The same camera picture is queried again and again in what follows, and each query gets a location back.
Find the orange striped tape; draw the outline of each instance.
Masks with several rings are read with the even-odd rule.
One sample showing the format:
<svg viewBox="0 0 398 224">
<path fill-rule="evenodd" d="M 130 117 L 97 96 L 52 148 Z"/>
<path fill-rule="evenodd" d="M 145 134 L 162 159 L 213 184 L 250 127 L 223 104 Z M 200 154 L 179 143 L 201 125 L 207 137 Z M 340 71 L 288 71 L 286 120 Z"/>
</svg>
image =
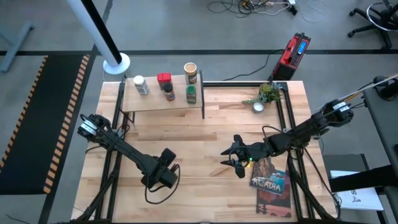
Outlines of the orange striped tape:
<svg viewBox="0 0 398 224">
<path fill-rule="evenodd" d="M 72 93 L 70 95 L 69 105 L 65 112 L 65 118 L 63 119 L 60 135 L 58 137 L 58 141 L 54 149 L 52 162 L 50 163 L 49 172 L 47 174 L 47 178 L 43 186 L 43 191 L 46 194 L 49 194 L 51 192 L 52 184 L 55 179 L 58 165 L 62 156 L 63 145 L 65 144 L 66 138 L 68 137 L 69 134 L 69 124 L 72 120 L 73 111 L 75 110 L 76 101 L 80 93 L 81 84 L 83 83 L 83 78 L 85 76 L 86 66 L 88 64 L 89 59 L 90 59 L 89 55 L 84 55 L 80 63 L 80 68 L 75 80 L 75 85 L 73 86 Z"/>
<path fill-rule="evenodd" d="M 46 55 L 44 57 L 43 62 L 41 64 L 40 68 L 39 68 L 39 71 L 37 72 L 36 79 L 33 82 L 32 88 L 30 89 L 30 92 L 29 92 L 29 95 L 28 95 L 27 100 L 25 102 L 25 105 L 24 105 L 24 107 L 22 109 L 21 115 L 19 115 L 16 127 L 15 127 L 14 131 L 12 132 L 11 138 L 10 138 L 10 140 L 8 142 L 8 145 L 7 145 L 7 148 L 6 148 L 6 152 L 4 153 L 4 155 L 3 155 L 3 157 L 2 157 L 2 159 L 0 161 L 0 173 L 1 173 L 1 170 L 2 170 L 2 168 L 4 167 L 4 165 L 6 163 L 7 158 L 9 157 L 9 153 L 11 152 L 12 145 L 14 144 L 15 138 L 17 137 L 17 133 L 19 131 L 19 128 L 21 128 L 22 120 L 24 119 L 25 113 L 26 113 L 26 111 L 27 111 L 27 109 L 29 107 L 29 103 L 30 103 L 30 100 L 33 97 L 33 94 L 35 92 L 36 86 L 39 84 L 39 78 L 40 78 L 40 76 L 42 74 L 45 61 L 47 60 L 48 57 L 49 57 L 48 55 Z"/>
</svg>

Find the gray concrete floor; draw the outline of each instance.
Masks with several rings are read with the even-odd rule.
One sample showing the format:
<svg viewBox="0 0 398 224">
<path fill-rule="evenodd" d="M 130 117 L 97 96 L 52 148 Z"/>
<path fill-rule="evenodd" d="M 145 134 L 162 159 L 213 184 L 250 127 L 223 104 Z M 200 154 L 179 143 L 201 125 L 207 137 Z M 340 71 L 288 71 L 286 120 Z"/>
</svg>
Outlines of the gray concrete floor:
<svg viewBox="0 0 398 224">
<path fill-rule="evenodd" d="M 107 27 L 120 50 L 177 50 L 177 49 L 281 49 L 296 32 L 305 32 L 312 38 L 309 49 L 379 49 L 382 42 L 377 32 L 347 33 L 368 25 L 362 17 L 349 17 L 356 7 L 365 9 L 378 0 L 325 0 L 329 9 L 314 3 L 327 18 L 309 24 L 300 14 L 289 12 L 277 16 L 251 15 L 238 19 L 232 13 L 213 14 L 206 9 L 207 1 L 128 1 L 115 0 Z M 100 14 L 107 0 L 94 0 Z M 307 3 L 300 3 L 309 19 L 319 19 Z M 25 40 L 22 50 L 91 50 L 93 41 L 76 20 L 65 1 L 10 1 L 0 0 L 1 25 L 17 32 L 30 19 L 35 29 Z M 393 48 L 398 48 L 398 35 L 391 34 Z M 0 50 L 7 45 L 0 40 Z M 186 55 L 131 57 L 129 75 L 153 76 L 159 72 L 183 73 L 188 61 L 203 70 L 204 80 L 222 80 L 239 73 L 247 73 L 264 64 L 265 55 Z M 272 55 L 268 66 L 250 77 L 240 80 L 265 80 L 279 56 Z M 303 80 L 310 107 L 318 106 L 343 96 L 368 83 L 377 75 L 392 75 L 398 70 L 398 55 L 305 55 L 294 80 Z M 16 57 L 10 71 L 0 75 L 0 154 L 14 129 L 42 57 Z M 95 112 L 103 82 L 98 56 L 80 112 Z M 120 77 L 105 75 L 106 81 Z M 324 135 L 324 154 L 365 153 L 370 167 L 389 163 L 367 109 L 354 111 L 354 120 Z M 58 194 L 50 216 L 50 223 L 67 221 L 73 209 L 86 142 L 77 135 L 72 138 L 68 158 L 62 174 Z M 383 198 L 392 218 L 388 203 Z M 44 202 L 41 195 L 0 196 L 0 223 L 17 223 L 9 214 L 29 223 L 36 223 Z M 377 223 L 376 212 L 344 210 L 343 219 L 355 222 Z"/>
</svg>

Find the spice jar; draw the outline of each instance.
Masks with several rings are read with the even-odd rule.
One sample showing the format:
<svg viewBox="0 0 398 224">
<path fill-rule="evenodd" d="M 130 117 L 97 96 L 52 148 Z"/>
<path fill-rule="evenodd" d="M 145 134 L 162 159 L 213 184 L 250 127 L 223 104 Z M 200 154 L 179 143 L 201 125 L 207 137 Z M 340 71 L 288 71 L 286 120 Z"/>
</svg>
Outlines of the spice jar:
<svg viewBox="0 0 398 224">
<path fill-rule="evenodd" d="M 134 77 L 134 85 L 136 86 L 138 93 L 141 95 L 148 95 L 149 93 L 149 88 L 148 85 L 144 79 L 144 77 L 137 75 Z"/>
<path fill-rule="evenodd" d="M 166 83 L 163 85 L 163 91 L 166 96 L 166 100 L 172 101 L 175 99 L 173 85 L 171 83 Z"/>
<path fill-rule="evenodd" d="M 187 102 L 189 104 L 197 103 L 197 90 L 193 85 L 187 87 Z"/>
<path fill-rule="evenodd" d="M 187 75 L 188 84 L 194 84 L 197 82 L 197 65 L 192 62 L 184 65 L 184 71 Z"/>
<path fill-rule="evenodd" d="M 163 85 L 172 82 L 172 74 L 169 72 L 157 74 L 157 82 L 159 83 L 160 90 L 163 90 Z"/>
</svg>

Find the small plant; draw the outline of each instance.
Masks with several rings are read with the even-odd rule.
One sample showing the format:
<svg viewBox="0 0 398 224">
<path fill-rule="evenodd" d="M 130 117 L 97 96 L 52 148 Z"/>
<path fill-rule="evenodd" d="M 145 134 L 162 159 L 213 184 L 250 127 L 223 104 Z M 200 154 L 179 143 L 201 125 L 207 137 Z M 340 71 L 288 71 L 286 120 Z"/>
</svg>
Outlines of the small plant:
<svg viewBox="0 0 398 224">
<path fill-rule="evenodd" d="M 280 99 L 279 90 L 282 87 L 276 83 L 272 83 L 271 85 L 268 83 L 262 84 L 260 86 L 259 94 L 257 97 L 251 100 L 244 100 L 242 103 L 244 104 L 253 104 L 253 103 L 270 103 L 274 100 Z"/>
</svg>

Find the black floor mat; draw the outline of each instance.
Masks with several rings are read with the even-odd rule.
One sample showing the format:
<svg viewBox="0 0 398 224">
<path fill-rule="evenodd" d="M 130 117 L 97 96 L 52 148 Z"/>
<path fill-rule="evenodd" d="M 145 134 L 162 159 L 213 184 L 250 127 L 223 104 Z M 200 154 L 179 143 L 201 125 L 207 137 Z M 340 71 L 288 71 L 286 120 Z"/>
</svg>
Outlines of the black floor mat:
<svg viewBox="0 0 398 224">
<path fill-rule="evenodd" d="M 0 194 L 48 194 L 58 183 L 90 74 L 89 58 L 44 58 L 0 161 Z"/>
</svg>

